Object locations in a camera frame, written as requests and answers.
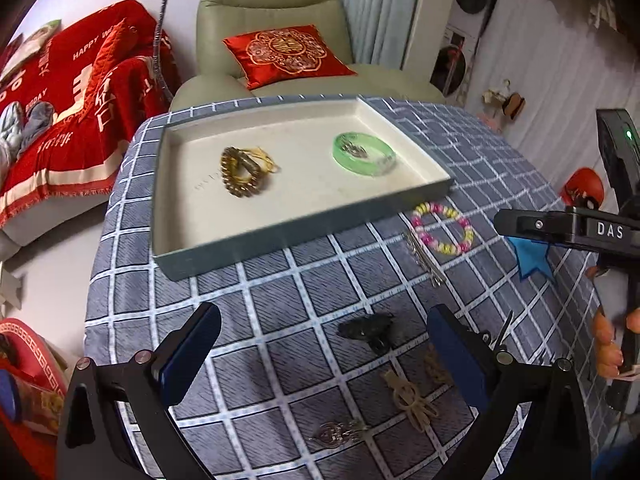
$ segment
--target gold embroidery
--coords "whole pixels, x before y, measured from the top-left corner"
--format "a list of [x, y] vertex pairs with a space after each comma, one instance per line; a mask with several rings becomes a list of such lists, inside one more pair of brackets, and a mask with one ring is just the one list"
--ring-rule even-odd
[[258, 32], [246, 52], [255, 64], [274, 64], [292, 75], [318, 70], [327, 55], [315, 37], [293, 28]]

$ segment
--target blue gripper pad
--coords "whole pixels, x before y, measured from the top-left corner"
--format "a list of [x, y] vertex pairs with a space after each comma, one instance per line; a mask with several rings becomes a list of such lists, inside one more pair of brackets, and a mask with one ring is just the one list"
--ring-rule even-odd
[[180, 330], [168, 334], [167, 338], [175, 333], [177, 338], [183, 336], [184, 339], [160, 372], [160, 398], [165, 406], [182, 402], [221, 328], [222, 317], [217, 306], [203, 303]]
[[491, 349], [478, 334], [462, 325], [445, 304], [428, 312], [427, 332], [465, 402], [484, 412], [490, 400], [488, 389], [492, 387], [488, 375], [497, 372]]

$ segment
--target red quilt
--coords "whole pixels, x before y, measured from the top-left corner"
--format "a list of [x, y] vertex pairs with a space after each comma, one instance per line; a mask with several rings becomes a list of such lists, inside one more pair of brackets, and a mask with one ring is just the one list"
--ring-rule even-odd
[[[146, 118], [167, 111], [151, 64], [156, 20], [137, 1], [124, 0], [54, 36], [2, 89], [0, 112], [12, 101], [25, 110], [39, 100], [48, 101], [63, 115], [82, 105], [98, 51], [123, 18], [138, 35], [130, 57], [93, 81], [97, 93], [80, 106], [82, 112], [53, 124], [12, 166], [0, 190], [0, 228], [49, 196], [109, 194], [137, 128]], [[166, 35], [161, 60], [164, 78], [175, 91], [180, 80]]]

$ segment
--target red cushion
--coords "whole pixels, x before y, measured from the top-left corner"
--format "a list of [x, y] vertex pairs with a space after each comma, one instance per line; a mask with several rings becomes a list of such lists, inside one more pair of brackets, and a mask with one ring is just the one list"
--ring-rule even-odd
[[261, 30], [222, 41], [244, 70], [249, 90], [285, 79], [355, 74], [332, 54], [313, 25]]
[[138, 31], [129, 25], [125, 18], [115, 25], [104, 40], [95, 57], [91, 79], [84, 94], [84, 113], [86, 114], [95, 101], [95, 94], [105, 76], [121, 61], [129, 57], [129, 53], [138, 42]]

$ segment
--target silver pendant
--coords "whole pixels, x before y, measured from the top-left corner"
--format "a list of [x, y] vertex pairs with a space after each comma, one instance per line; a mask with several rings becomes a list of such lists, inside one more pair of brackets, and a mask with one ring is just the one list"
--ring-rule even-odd
[[350, 440], [360, 440], [368, 429], [361, 420], [352, 420], [346, 424], [326, 422], [316, 430], [309, 440], [333, 449]]

